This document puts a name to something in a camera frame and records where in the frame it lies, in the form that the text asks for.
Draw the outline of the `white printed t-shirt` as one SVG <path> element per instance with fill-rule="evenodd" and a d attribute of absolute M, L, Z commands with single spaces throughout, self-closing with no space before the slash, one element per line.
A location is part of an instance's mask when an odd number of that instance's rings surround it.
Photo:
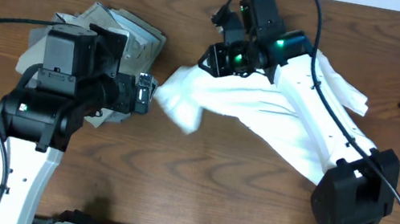
<path fill-rule="evenodd" d="M 312 89 L 308 55 L 290 59 L 270 83 L 262 71 L 249 77 L 214 78 L 198 66 L 178 68 L 155 92 L 164 113 L 185 133 L 195 132 L 202 112 L 233 116 L 261 136 L 313 184 L 336 161 L 361 155 L 341 134 Z"/>

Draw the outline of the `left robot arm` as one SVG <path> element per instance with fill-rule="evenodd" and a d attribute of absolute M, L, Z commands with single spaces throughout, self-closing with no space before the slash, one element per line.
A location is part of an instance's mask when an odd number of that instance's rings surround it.
<path fill-rule="evenodd" d="M 31 224 L 46 185 L 86 116 L 149 110 L 157 81 L 120 72 L 125 35 L 58 22 L 43 60 L 0 102 L 0 224 Z"/>

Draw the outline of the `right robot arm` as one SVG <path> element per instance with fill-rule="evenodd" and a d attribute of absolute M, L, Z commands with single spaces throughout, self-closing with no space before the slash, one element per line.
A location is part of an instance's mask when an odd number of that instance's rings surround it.
<path fill-rule="evenodd" d="M 327 83 L 303 31 L 287 31 L 276 0 L 223 5 L 211 18 L 223 41 L 198 66 L 213 77 L 262 73 L 294 107 L 321 174 L 311 207 L 318 224 L 378 224 L 392 212 L 400 162 L 359 131 Z"/>

